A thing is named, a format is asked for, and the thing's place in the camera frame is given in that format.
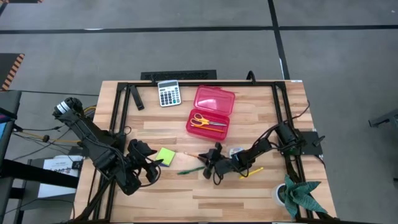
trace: pencil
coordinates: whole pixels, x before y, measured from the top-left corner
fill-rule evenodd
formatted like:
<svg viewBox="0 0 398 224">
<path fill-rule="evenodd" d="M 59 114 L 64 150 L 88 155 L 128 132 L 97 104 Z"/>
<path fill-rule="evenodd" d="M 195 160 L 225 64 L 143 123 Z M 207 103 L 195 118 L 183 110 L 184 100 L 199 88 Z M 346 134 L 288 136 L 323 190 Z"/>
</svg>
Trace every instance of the pencil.
<svg viewBox="0 0 398 224">
<path fill-rule="evenodd" d="M 250 172 L 249 175 L 248 175 L 248 177 L 249 177 L 250 175 L 252 175 L 252 174 L 255 174 L 256 172 L 261 171 L 261 170 L 263 170 L 263 167 L 260 167 L 260 168 L 258 168 L 258 169 L 256 169 L 256 170 Z"/>
<path fill-rule="evenodd" d="M 219 130 L 219 129 L 214 129 L 214 128 L 206 128 L 206 127 L 202 127 L 202 126 L 196 126 L 196 125 L 192 125 L 192 124 L 191 124 L 191 126 L 192 126 L 192 127 L 195 127 L 195 128 L 202 128 L 202 129 L 206 129 L 206 130 L 210 130 L 210 131 L 217 131 L 217 132 L 220 132 L 220 133 L 224 133 L 224 131 L 223 131 L 223 130 Z"/>
<path fill-rule="evenodd" d="M 187 153 L 187 152 L 184 152 L 184 154 L 186 154 L 186 155 L 188 155 L 188 156 L 192 156 L 192 157 L 195 157 L 195 158 L 198 158 L 198 159 L 200 159 L 200 157 L 199 157 L 199 156 L 197 156 L 197 155 L 194 155 L 194 154 L 189 154 L 189 153 Z"/>
</svg>

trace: scissors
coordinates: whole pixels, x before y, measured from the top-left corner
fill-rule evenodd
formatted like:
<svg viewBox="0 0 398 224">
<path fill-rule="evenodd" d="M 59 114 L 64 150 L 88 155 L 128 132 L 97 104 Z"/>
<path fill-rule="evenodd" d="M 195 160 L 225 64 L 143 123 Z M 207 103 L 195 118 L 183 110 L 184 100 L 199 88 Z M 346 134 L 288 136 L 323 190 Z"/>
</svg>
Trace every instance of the scissors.
<svg viewBox="0 0 398 224">
<path fill-rule="evenodd" d="M 193 115 L 193 118 L 191 119 L 191 124 L 195 125 L 195 126 L 202 126 L 202 125 L 217 125 L 217 126 L 226 126 L 226 124 L 223 123 L 219 123 L 219 122 L 214 122 L 214 121 L 209 121 L 207 119 L 205 119 L 200 113 L 195 113 L 195 115 Z"/>
</svg>

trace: pink container lid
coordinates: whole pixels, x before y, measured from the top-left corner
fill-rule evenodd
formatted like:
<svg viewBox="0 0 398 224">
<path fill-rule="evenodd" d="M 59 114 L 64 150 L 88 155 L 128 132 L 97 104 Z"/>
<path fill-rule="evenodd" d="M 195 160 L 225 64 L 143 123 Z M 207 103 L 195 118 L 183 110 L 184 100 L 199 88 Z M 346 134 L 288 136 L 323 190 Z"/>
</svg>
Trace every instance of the pink container lid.
<svg viewBox="0 0 398 224">
<path fill-rule="evenodd" d="M 235 94 L 220 87 L 199 86 L 193 106 L 195 108 L 229 116 L 234 107 Z"/>
</svg>

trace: scissor blade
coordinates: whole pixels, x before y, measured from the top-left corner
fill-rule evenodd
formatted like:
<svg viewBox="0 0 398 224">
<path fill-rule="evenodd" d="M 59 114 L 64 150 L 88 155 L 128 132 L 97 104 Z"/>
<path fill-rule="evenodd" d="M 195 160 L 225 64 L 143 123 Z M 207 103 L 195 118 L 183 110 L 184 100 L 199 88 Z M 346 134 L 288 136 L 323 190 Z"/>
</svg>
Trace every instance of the scissor blade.
<svg viewBox="0 0 398 224">
<path fill-rule="evenodd" d="M 212 121 L 210 121 L 209 124 L 216 125 L 216 126 L 226 126 L 226 124 L 219 123 L 219 122 L 212 122 Z"/>
</svg>

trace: orange scissors handle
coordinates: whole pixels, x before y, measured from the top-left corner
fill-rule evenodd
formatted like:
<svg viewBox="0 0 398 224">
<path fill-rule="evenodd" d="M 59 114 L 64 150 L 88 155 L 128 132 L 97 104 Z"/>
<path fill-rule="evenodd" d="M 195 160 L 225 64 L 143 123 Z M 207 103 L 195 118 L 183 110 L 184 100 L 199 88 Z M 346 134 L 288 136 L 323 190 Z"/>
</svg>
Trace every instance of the orange scissors handle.
<svg viewBox="0 0 398 224">
<path fill-rule="evenodd" d="M 209 120 L 205 119 L 200 113 L 195 113 L 193 117 L 198 121 L 209 122 Z"/>
<path fill-rule="evenodd" d="M 191 119 L 191 124 L 193 124 L 193 125 L 195 125 L 195 126 L 202 126 L 202 125 L 205 125 L 205 124 L 209 124 L 209 122 L 200 121 L 200 120 L 198 120 L 198 119 L 196 119 L 196 118 L 192 118 L 192 119 Z"/>
</svg>

